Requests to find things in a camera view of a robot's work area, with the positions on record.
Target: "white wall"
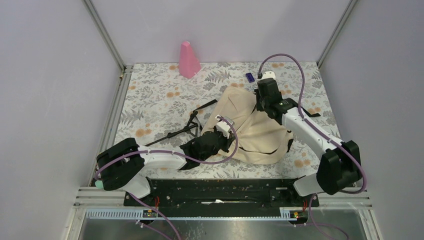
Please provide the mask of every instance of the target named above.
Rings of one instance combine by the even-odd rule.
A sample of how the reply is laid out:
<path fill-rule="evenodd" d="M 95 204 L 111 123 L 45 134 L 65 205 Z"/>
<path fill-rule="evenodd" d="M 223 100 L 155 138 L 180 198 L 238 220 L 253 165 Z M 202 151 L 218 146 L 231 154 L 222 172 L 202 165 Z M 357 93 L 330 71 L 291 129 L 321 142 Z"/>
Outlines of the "white wall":
<path fill-rule="evenodd" d="M 185 40 L 201 62 L 256 62 L 275 53 L 316 61 L 348 2 L 93 0 L 126 64 L 178 62 Z"/>
<path fill-rule="evenodd" d="M 422 239 L 424 1 L 360 1 L 322 69 L 385 240 Z"/>
<path fill-rule="evenodd" d="M 1 1 L 0 239 L 58 240 L 119 70 L 80 0 Z"/>

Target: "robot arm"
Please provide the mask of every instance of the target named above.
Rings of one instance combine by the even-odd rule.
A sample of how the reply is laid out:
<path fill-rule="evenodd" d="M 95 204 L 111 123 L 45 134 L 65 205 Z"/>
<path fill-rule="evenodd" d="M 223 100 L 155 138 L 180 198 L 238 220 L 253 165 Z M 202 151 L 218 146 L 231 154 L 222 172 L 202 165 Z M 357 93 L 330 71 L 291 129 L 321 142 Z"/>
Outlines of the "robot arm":
<path fill-rule="evenodd" d="M 275 80 L 275 74 L 272 71 L 263 74 L 262 80 L 257 83 L 257 87 L 258 89 L 255 90 L 257 110 L 266 112 L 270 118 L 293 131 L 321 160 L 317 173 L 297 179 L 293 183 L 293 187 L 299 196 L 304 197 L 320 192 L 333 195 L 361 179 L 362 176 L 356 165 L 334 144 L 341 145 L 361 163 L 359 148 L 356 143 L 353 141 L 343 142 L 341 139 L 332 136 L 312 121 L 304 110 L 302 110 L 302 117 L 298 112 L 298 104 L 293 99 L 282 98 Z M 325 139 L 317 130 L 332 141 Z"/>
<path fill-rule="evenodd" d="M 231 125 L 234 124 L 230 119 L 225 120 Z M 124 190 L 139 199 L 144 198 L 151 193 L 152 184 L 142 175 L 142 169 L 192 169 L 200 163 L 184 156 L 204 161 L 216 155 L 219 150 L 228 152 L 233 140 L 230 127 L 224 121 L 219 121 L 213 131 L 207 131 L 202 136 L 190 140 L 178 150 L 151 148 L 138 145 L 134 138 L 126 138 L 97 156 L 99 168 L 120 159 L 102 170 L 103 189 Z"/>

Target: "floral pattern surface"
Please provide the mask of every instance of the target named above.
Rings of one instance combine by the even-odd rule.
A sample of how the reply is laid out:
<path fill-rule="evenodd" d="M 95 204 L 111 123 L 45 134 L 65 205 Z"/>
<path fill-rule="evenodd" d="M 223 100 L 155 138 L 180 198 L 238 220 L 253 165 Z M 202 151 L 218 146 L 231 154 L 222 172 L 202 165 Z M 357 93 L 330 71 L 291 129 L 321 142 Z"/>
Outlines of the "floral pattern surface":
<path fill-rule="evenodd" d="M 252 91 L 256 82 L 249 83 L 246 73 L 256 75 L 258 62 L 201 63 L 201 71 L 187 79 L 179 74 L 176 63 L 137 63 L 134 65 L 125 103 L 115 137 L 115 144 L 125 138 L 135 138 L 139 145 L 153 142 L 169 132 L 180 130 L 190 113 L 214 99 L 219 100 L 227 86 Z M 315 62 L 301 62 L 306 77 L 302 105 L 310 113 L 320 113 L 313 120 L 329 133 L 339 136 L 336 120 L 330 108 L 320 72 Z M 301 74 L 294 62 L 269 62 L 263 71 L 274 71 L 283 98 L 297 101 L 302 85 Z M 215 105 L 199 110 L 198 120 L 206 123 Z M 150 178 L 226 179 L 226 178 L 297 178 L 317 171 L 320 161 L 314 152 L 294 134 L 290 151 L 279 162 L 254 165 L 231 159 L 227 162 L 201 164 L 190 170 L 167 168 L 143 170 Z M 193 136 L 182 133 L 161 141 L 153 148 L 178 149 Z M 219 161 L 217 155 L 207 161 Z"/>

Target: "beige cloth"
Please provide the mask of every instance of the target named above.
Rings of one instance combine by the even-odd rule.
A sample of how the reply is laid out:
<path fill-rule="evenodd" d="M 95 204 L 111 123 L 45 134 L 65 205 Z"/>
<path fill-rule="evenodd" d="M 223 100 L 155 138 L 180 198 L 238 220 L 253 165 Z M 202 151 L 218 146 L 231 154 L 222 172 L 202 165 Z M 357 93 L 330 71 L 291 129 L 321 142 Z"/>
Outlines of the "beige cloth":
<path fill-rule="evenodd" d="M 286 154 L 293 134 L 269 118 L 265 112 L 257 111 L 255 105 L 256 96 L 252 92 L 227 87 L 201 134 L 213 131 L 217 115 L 228 117 L 234 121 L 238 136 L 238 150 L 233 158 L 251 164 L 275 164 Z M 219 154 L 229 156 L 235 145 L 236 142 L 233 141 L 228 153 L 220 150 Z"/>

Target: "orange flower print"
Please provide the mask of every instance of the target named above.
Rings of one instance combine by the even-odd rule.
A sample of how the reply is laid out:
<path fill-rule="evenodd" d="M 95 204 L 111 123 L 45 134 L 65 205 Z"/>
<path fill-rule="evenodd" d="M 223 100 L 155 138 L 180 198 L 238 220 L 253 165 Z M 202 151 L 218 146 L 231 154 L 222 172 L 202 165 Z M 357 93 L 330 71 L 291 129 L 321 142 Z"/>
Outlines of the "orange flower print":
<path fill-rule="evenodd" d="M 296 168 L 302 168 L 304 166 L 304 163 L 301 160 L 296 159 L 296 160 L 294 160 L 294 166 Z"/>
<path fill-rule="evenodd" d="M 308 108 L 308 109 L 307 109 L 307 111 L 308 111 L 310 114 L 314 114 L 314 113 L 315 113 L 315 110 L 314 110 L 314 109 L 312 109 L 312 108 Z"/>
<path fill-rule="evenodd" d="M 135 132 L 135 136 L 137 137 L 137 138 L 141 138 L 141 137 L 143 137 L 143 135 L 145 134 L 145 130 L 144 129 L 138 129 L 136 132 Z"/>

